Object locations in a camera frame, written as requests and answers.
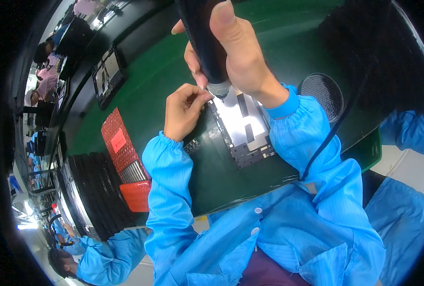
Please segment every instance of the jacket button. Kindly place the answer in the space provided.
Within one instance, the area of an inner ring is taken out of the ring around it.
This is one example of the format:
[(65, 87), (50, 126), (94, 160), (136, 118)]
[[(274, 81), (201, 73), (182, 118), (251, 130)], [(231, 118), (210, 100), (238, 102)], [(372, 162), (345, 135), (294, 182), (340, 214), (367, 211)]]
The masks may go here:
[(260, 230), (259, 227), (255, 227), (254, 229), (252, 229), (252, 232), (250, 233), (250, 235), (254, 235), (255, 233), (257, 233)]

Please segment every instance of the black cable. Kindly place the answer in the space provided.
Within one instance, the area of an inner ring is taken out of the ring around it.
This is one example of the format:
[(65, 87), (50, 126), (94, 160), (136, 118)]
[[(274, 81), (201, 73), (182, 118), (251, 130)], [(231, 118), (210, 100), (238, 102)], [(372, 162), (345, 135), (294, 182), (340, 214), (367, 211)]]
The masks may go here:
[(388, 22), (390, 20), (391, 11), (392, 11), (392, 1), (388, 0), (386, 18), (384, 18), (382, 20), (382, 28), (381, 28), (380, 32), (378, 33), (376, 41), (374, 43), (375, 46), (373, 47), (373, 53), (371, 54), (371, 57), (370, 57), (370, 63), (368, 64), (368, 66), (365, 69), (364, 78), (361, 81), (361, 84), (360, 84), (357, 92), (350, 96), (350, 99), (347, 103), (346, 108), (344, 109), (344, 112), (341, 114), (341, 117), (339, 117), (339, 119), (336, 122), (336, 124), (334, 125), (334, 127), (330, 130), (330, 132), (326, 136), (325, 140), (322, 142), (322, 144), (317, 149), (317, 151), (315, 151), (314, 155), (309, 160), (309, 163), (307, 163), (306, 170), (304, 171), (304, 174), (301, 177), (301, 181), (304, 181), (307, 178), (307, 176), (309, 175), (310, 166), (312, 166), (312, 163), (314, 163), (314, 161), (318, 157), (318, 155), (320, 155), (320, 153), (328, 146), (328, 144), (334, 138), (337, 130), (339, 129), (339, 127), (341, 127), (342, 123), (344, 122), (344, 119), (348, 116), (348, 114), (350, 113), (350, 111), (352, 110), (352, 108), (355, 106), (358, 99), (360, 98), (360, 95), (361, 95), (361, 93), (363, 92), (363, 89), (364, 89), (364, 85), (368, 81), (368, 74), (371, 72), (371, 70), (374, 67), (374, 64), (377, 62), (376, 54), (377, 54), (377, 51), (378, 51), (378, 48), (379, 48), (380, 39), (382, 37), (382, 34), (384, 34), (385, 30), (387, 29)]

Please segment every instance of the dark hair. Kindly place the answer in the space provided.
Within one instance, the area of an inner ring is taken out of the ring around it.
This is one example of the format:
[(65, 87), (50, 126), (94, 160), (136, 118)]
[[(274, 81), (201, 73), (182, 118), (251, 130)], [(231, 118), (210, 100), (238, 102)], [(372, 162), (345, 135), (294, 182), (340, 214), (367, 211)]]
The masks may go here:
[(43, 42), (37, 46), (37, 50), (34, 55), (34, 63), (41, 65), (42, 63), (48, 60), (48, 55), (45, 52), (46, 47), (47, 47), (46, 42)]
[(70, 253), (62, 249), (57, 249), (55, 246), (52, 246), (48, 252), (48, 261), (50, 262), (51, 267), (62, 278), (77, 278), (74, 273), (64, 269), (65, 263), (62, 259), (71, 257), (72, 255)]

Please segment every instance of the purple shirt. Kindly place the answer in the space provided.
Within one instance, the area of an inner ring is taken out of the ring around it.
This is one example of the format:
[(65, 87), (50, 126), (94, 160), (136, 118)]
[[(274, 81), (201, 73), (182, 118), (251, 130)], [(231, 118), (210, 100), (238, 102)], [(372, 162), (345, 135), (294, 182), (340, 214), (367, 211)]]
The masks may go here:
[(239, 282), (239, 286), (310, 286), (298, 273), (286, 271), (261, 249), (252, 253)]

